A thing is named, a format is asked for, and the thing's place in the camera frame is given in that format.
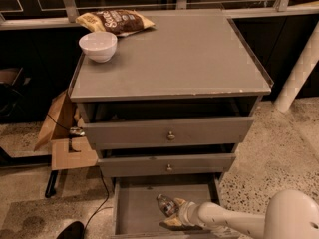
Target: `drawer front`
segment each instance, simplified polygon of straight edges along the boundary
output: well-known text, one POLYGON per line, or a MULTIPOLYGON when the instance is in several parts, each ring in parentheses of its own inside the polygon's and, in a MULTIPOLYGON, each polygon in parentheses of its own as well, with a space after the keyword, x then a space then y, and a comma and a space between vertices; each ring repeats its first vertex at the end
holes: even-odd
POLYGON ((252 117, 163 119, 88 123, 84 129, 91 146, 100 150, 239 143, 252 123, 252 117))
POLYGON ((235 154, 104 158, 98 165, 105 177, 225 172, 235 154))

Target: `speckled floor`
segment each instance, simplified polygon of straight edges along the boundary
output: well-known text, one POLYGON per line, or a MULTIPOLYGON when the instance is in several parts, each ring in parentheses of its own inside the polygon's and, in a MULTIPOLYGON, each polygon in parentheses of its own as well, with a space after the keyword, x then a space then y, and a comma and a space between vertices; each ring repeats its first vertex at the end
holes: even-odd
MULTIPOLYGON (((319 203, 319 98, 296 100, 283 114, 262 102, 237 159, 220 183, 226 208, 265 213, 278 191, 298 189, 319 203)), ((12 156, 32 151, 40 123, 0 125, 0 144, 12 156)), ((96 167, 60 173, 57 194, 44 193, 48 165, 0 169, 0 238, 56 238, 72 221, 86 223, 108 193, 96 167)), ((113 195, 90 222, 86 238, 111 233, 113 195)))

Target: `snack bag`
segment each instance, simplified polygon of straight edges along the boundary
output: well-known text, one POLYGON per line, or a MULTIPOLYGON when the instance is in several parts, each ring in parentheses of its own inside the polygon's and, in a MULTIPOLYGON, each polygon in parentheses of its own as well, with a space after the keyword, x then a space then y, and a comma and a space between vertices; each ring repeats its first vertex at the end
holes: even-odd
POLYGON ((155 25, 143 15, 130 10, 85 13, 76 22, 91 32, 111 32, 117 36, 128 36, 155 25))

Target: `metal knob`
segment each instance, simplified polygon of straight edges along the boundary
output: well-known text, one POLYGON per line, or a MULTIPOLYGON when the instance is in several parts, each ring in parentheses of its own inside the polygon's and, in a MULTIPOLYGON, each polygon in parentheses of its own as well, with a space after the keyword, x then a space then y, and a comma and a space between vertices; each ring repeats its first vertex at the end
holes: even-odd
POLYGON ((170 166, 170 164, 167 165, 166 171, 169 171, 169 172, 172 171, 172 167, 170 166))
POLYGON ((167 139, 168 140, 174 140, 175 139, 175 135, 173 135, 172 131, 168 132, 167 139))

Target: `cardboard box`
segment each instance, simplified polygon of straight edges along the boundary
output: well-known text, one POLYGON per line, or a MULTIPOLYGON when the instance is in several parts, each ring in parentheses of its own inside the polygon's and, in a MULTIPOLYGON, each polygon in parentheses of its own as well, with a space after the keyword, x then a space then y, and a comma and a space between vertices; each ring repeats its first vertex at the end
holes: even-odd
POLYGON ((97 153, 90 148, 86 137, 69 138, 70 127, 75 126, 76 105, 67 91, 53 99, 38 135, 34 150, 51 144, 52 170, 95 166, 97 153))

